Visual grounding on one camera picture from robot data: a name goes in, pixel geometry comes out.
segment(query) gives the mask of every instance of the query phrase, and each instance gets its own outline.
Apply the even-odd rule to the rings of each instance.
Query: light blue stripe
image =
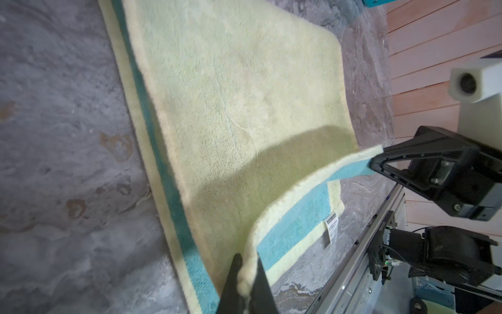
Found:
[[[282,217],[258,245],[265,270],[269,270],[331,213],[327,182],[373,174],[368,163],[369,159],[340,168],[308,192]]]
[[[174,180],[173,170],[169,164],[163,162],[162,155],[159,151],[159,147],[157,146],[155,129],[152,122],[151,111],[149,109],[149,107],[151,108],[151,104],[147,96],[148,94],[145,89],[143,76],[138,69],[138,65],[136,64],[131,49],[122,3],[120,0],[112,0],[112,4],[129,55],[129,60],[131,62],[131,69],[134,75],[138,98],[140,100],[143,116],[147,124],[148,135],[150,137],[150,142],[157,161],[157,168],[160,173],[162,186],[166,195],[171,219],[173,220],[174,227],[176,229],[183,259],[187,265],[188,274],[195,289],[195,293],[197,294],[197,299],[199,300],[202,313],[214,314],[218,308],[219,297],[211,279],[209,278],[209,274],[204,267],[204,263],[202,262],[199,251],[197,250],[195,242],[192,238],[190,228],[188,227],[185,211],[183,210],[183,205],[181,203],[180,193]]]

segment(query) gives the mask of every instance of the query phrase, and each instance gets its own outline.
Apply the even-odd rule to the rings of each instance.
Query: wooden plank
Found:
[[[450,82],[443,82],[428,87],[394,95],[394,116],[436,109],[460,103],[448,94]]]
[[[415,192],[405,188],[405,199],[406,200],[413,200],[413,201],[423,201],[426,203],[433,203],[433,201],[428,200],[424,197],[421,197],[420,195],[416,194]]]
[[[500,13],[502,13],[500,0],[456,1],[389,32],[389,53],[394,55]]]
[[[502,44],[502,15],[435,38],[390,57],[391,77],[400,77],[427,67]]]
[[[455,1],[457,0],[412,0],[387,13],[387,29],[391,32]]]
[[[394,117],[394,135],[396,138],[414,136],[419,126],[442,127],[456,132],[459,109],[460,105],[456,104]]]
[[[397,0],[397,1],[392,1],[389,2],[388,4],[385,4],[385,10],[387,10],[387,13],[392,12],[393,10],[399,8],[400,6],[410,2],[411,0]]]
[[[408,222],[408,225],[406,226],[406,231],[413,232],[416,229],[420,229],[420,228],[424,228],[424,227],[432,227],[432,226],[421,225],[421,224],[414,224],[414,223]],[[417,233],[423,233],[424,230],[422,229],[422,230],[419,230],[419,231],[416,231],[416,232]]]
[[[396,95],[409,90],[446,82],[450,79],[452,68],[462,66],[466,62],[479,59],[500,49],[502,49],[502,44],[395,78],[392,80],[392,94]]]
[[[502,236],[502,211],[488,222],[451,217],[432,202],[406,201],[409,223],[429,226],[454,226],[487,235]]]

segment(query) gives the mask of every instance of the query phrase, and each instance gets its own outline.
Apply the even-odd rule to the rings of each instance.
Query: metal frame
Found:
[[[360,301],[361,292],[366,295],[373,293],[371,299],[376,301],[379,291],[374,291],[374,288],[379,290],[382,284],[380,281],[374,281],[369,273],[366,250],[387,212],[396,212],[402,207],[403,202],[404,189],[400,184],[396,184],[361,237],[355,242],[316,300],[310,305],[306,314],[342,314],[350,313],[361,306],[366,307],[367,302]]]

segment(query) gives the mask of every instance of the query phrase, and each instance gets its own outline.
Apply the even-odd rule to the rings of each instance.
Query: gray marble surface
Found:
[[[387,24],[360,0],[277,0],[342,43],[360,147],[393,137]],[[390,191],[343,181],[336,245],[272,287],[304,312]],[[0,311],[187,313],[97,2],[0,2]]]

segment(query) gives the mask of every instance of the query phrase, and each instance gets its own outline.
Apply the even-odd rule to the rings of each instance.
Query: teal plastic object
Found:
[[[362,0],[362,3],[364,3],[365,6],[367,7],[376,7],[380,5],[384,5],[386,3],[396,1],[396,0]]]

